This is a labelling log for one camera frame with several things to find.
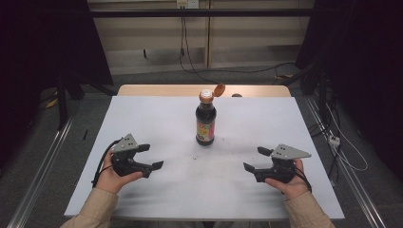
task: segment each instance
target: black mount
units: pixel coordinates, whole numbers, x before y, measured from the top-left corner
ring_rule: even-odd
[[[136,153],[149,150],[150,144],[141,144],[138,148],[112,154],[113,169],[119,176],[126,176],[134,172],[142,172],[144,178],[148,178],[152,171],[163,167],[163,161],[151,165],[138,163],[133,160]]]
[[[273,149],[266,149],[264,147],[258,147],[258,152],[261,155],[270,157],[273,153]],[[264,182],[267,178],[281,181],[283,183],[288,183],[296,175],[296,166],[294,165],[294,160],[283,160],[273,158],[273,167],[268,169],[256,169],[254,166],[243,163],[246,171],[255,175],[257,182]]]

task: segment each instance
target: white paper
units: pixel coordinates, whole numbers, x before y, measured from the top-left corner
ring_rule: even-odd
[[[271,167],[257,147],[285,143],[312,154],[303,163],[314,196],[331,219],[344,218],[294,98],[216,98],[215,141],[206,147],[195,138],[198,104],[197,97],[114,97],[65,215],[79,213],[106,148],[131,133],[138,144],[151,144],[135,161],[164,161],[163,168],[125,186],[114,217],[287,219],[284,196],[243,168]]]

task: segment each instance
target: power outlet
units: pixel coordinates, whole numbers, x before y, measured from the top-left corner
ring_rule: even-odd
[[[199,8],[199,0],[188,0],[187,1],[188,9],[198,9]]]
[[[328,142],[329,142],[330,145],[338,147],[340,145],[340,138],[336,137],[334,135],[330,135]]]
[[[187,0],[177,0],[178,9],[187,9]]]

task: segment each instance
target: metal rail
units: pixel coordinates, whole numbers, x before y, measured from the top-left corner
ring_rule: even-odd
[[[312,112],[317,124],[320,127],[320,130],[323,132],[323,136],[325,141],[327,142],[328,133],[324,131],[325,127],[322,124],[320,119],[320,115],[317,113],[318,107],[315,101],[310,101],[308,98],[305,97],[305,101]],[[332,147],[332,153],[335,156],[336,150]],[[344,155],[343,151],[340,150],[339,155],[343,157],[345,161],[347,161],[346,156]],[[365,190],[364,186],[362,185],[361,181],[359,180],[358,176],[356,175],[354,169],[350,165],[346,165],[339,157],[337,157],[337,162],[341,171],[343,172],[344,177],[346,178],[347,182],[350,185],[353,193],[355,194],[355,198],[357,199],[359,205],[361,206],[362,211],[364,212],[367,220],[370,222],[371,226],[374,228],[384,227],[386,228],[385,222],[382,220],[380,213],[378,212],[373,200],[368,195],[367,191]]]
[[[79,106],[75,106],[64,127],[57,131],[53,143],[50,146],[50,149],[48,150],[44,160],[42,161],[38,172],[33,178],[29,189],[23,196],[20,204],[14,212],[14,215],[12,216],[9,225],[7,226],[8,228],[22,228],[27,223],[29,214],[32,211],[32,208],[41,193],[42,187],[47,180],[48,173],[52,165],[54,164],[54,161],[56,160],[60,149],[62,148],[63,142],[65,141],[68,131],[70,130],[73,118],[78,109]]]

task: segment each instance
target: bottle cap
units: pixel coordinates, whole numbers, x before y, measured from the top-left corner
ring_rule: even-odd
[[[222,95],[222,93],[224,92],[224,90],[225,90],[225,85],[224,84],[218,84],[216,86],[216,88],[214,89],[213,95],[215,97],[220,97]]]
[[[199,99],[203,103],[211,103],[213,102],[213,92],[210,89],[204,89],[201,91],[201,94],[199,95]]]

